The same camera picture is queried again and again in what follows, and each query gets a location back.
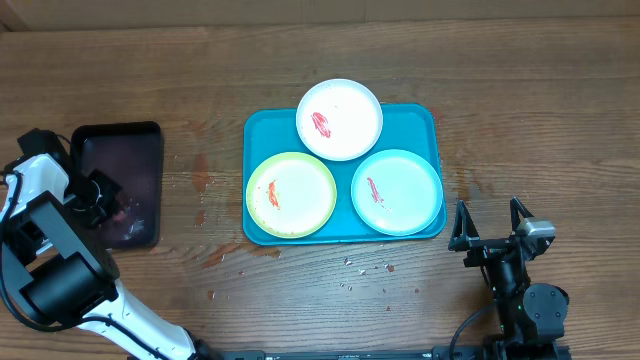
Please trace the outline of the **white plate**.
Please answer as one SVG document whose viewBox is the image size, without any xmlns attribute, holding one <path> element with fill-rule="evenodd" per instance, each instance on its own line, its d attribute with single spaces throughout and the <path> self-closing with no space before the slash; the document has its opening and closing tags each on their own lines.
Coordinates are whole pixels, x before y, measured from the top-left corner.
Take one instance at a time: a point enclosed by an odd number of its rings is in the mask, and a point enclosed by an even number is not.
<svg viewBox="0 0 640 360">
<path fill-rule="evenodd" d="M 314 85 L 296 109 L 303 144 L 330 161 L 349 161 L 371 150 L 384 124 L 381 104 L 364 85 L 329 79 Z"/>
</svg>

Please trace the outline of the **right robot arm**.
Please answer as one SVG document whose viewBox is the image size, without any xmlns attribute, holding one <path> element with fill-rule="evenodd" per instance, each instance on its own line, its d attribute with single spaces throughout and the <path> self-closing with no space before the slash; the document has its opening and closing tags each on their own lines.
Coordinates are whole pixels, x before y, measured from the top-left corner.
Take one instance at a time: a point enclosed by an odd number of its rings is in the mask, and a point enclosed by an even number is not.
<svg viewBox="0 0 640 360">
<path fill-rule="evenodd" d="M 531 281 L 526 263 L 544 254 L 555 239 L 551 221 L 536 218 L 516 197 L 510 201 L 511 233 L 483 240 L 466 204 L 456 205 L 448 249 L 464 252 L 463 264 L 479 268 L 491 291 L 492 303 L 469 316 L 454 333 L 450 359 L 569 359 L 567 347 L 556 340 L 565 334 L 570 298 L 562 288 Z M 463 330 L 495 310 L 501 332 L 488 335 L 478 346 L 456 348 Z"/>
</svg>

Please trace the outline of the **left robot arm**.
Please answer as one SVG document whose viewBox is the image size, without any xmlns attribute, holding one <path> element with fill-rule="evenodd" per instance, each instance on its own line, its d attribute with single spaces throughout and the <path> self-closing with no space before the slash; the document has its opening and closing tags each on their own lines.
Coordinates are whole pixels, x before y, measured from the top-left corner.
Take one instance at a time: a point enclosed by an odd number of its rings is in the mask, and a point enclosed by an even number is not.
<svg viewBox="0 0 640 360">
<path fill-rule="evenodd" d="M 206 345 L 138 300 L 109 251 L 93 235 L 119 219 L 121 186 L 83 174 L 71 142 L 35 128 L 18 139 L 22 156 L 1 173 L 1 300 L 39 332 L 93 332 L 135 359 L 210 359 Z"/>
</svg>

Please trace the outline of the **yellow-green plate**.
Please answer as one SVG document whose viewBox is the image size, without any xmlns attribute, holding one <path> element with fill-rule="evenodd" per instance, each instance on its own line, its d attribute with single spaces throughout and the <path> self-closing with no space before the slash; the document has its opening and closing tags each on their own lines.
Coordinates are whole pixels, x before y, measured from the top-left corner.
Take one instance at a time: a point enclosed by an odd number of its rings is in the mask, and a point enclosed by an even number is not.
<svg viewBox="0 0 640 360">
<path fill-rule="evenodd" d="M 245 207 L 267 234 L 298 239 L 322 228 L 337 203 L 337 185 L 328 167 L 302 152 L 264 160 L 249 177 Z"/>
</svg>

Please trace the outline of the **green and pink sponge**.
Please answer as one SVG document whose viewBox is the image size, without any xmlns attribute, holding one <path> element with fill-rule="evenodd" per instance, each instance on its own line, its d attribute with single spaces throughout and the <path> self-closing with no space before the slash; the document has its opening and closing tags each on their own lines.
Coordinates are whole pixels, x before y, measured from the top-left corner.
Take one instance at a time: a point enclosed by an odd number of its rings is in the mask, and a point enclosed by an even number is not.
<svg viewBox="0 0 640 360">
<path fill-rule="evenodd" d="M 119 211 L 112 217 L 114 223 L 120 223 L 127 219 L 129 215 L 129 208 L 120 208 Z"/>
</svg>

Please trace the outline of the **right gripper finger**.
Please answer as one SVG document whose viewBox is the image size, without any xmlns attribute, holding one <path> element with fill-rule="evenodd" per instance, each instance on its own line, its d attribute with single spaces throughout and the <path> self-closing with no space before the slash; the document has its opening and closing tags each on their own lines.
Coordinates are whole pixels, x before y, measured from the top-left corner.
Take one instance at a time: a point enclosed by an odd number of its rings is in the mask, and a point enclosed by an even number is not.
<svg viewBox="0 0 640 360">
<path fill-rule="evenodd" d="M 478 231 L 463 200 L 456 205 L 452 234 L 449 240 L 449 251 L 468 251 L 480 241 Z"/>
<path fill-rule="evenodd" d="M 523 219 L 531 218 L 533 214 L 524 206 L 518 197 L 510 200 L 511 228 L 515 231 Z"/>
</svg>

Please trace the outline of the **light blue plate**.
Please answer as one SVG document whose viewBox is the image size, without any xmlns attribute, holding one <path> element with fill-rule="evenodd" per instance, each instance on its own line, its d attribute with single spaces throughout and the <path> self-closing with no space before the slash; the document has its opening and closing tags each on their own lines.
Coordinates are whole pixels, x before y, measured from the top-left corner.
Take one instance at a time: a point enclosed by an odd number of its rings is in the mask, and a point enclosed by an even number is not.
<svg viewBox="0 0 640 360">
<path fill-rule="evenodd" d="M 389 149 L 367 157 L 351 182 L 360 219 L 376 232 L 408 238 L 438 225 L 444 190 L 435 168 L 408 150 Z"/>
</svg>

